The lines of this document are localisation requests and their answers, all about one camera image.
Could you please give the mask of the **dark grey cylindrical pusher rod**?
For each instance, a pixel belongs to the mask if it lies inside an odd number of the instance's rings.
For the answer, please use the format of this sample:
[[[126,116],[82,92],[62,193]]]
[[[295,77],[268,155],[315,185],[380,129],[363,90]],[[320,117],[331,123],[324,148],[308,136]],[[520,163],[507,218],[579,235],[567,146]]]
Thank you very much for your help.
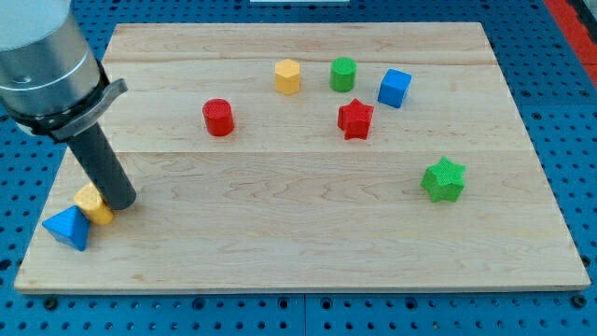
[[[110,208],[124,210],[133,205],[136,191],[98,123],[67,145]]]

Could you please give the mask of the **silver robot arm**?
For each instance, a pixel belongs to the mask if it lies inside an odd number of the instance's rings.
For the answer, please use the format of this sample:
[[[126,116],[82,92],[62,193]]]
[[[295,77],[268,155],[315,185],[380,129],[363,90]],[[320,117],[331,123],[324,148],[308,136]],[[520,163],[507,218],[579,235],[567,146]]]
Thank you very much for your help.
[[[63,0],[1,3],[1,104],[27,133],[70,147],[106,204],[136,199],[98,120],[127,91],[108,78]]]

